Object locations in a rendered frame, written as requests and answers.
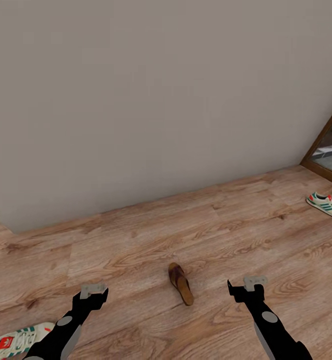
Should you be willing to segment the sandal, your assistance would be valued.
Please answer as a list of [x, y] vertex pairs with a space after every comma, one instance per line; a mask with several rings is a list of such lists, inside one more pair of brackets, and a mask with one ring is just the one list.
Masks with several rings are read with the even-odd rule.
[[179, 264], [173, 262], [168, 269], [169, 278], [172, 285], [177, 289], [181, 295], [181, 299], [186, 306], [191, 306], [194, 302], [193, 295], [190, 292], [189, 282], [184, 276], [184, 272]]

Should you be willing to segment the gym shoe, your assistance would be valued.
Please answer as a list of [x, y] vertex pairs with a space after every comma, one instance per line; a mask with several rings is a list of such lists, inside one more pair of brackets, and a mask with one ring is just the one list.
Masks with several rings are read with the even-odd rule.
[[325, 195], [320, 195], [317, 192], [314, 192], [306, 199], [306, 202], [309, 203], [310, 205], [312, 205], [313, 207], [332, 216], [331, 195], [325, 196]]
[[42, 322], [0, 336], [0, 360], [28, 352], [34, 343], [39, 343], [54, 328], [54, 323]]

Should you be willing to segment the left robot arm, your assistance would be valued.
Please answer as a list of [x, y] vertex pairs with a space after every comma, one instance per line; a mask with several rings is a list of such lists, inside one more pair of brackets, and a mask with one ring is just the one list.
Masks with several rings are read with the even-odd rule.
[[80, 338], [84, 321], [92, 310], [101, 309], [107, 295], [105, 283], [83, 285], [80, 294], [72, 298], [72, 310], [43, 340], [31, 346], [23, 360], [66, 360]]

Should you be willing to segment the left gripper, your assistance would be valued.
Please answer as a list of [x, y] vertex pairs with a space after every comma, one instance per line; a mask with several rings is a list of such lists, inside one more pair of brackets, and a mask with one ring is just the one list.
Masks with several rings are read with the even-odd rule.
[[106, 302], [108, 295], [108, 288], [103, 292], [91, 292], [91, 296], [87, 299], [80, 299], [80, 294], [75, 295], [72, 298], [72, 308], [82, 306], [87, 311], [87, 316], [92, 310], [99, 310], [102, 304]]

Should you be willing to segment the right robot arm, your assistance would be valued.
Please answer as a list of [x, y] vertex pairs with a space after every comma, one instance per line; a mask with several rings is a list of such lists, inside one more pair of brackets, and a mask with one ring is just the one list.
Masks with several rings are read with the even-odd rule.
[[254, 328], [260, 343], [270, 360], [313, 360], [305, 345], [295, 340], [285, 330], [278, 316], [264, 303], [264, 287], [268, 282], [264, 275], [243, 278], [244, 286], [228, 289], [237, 303], [245, 303], [254, 318]]

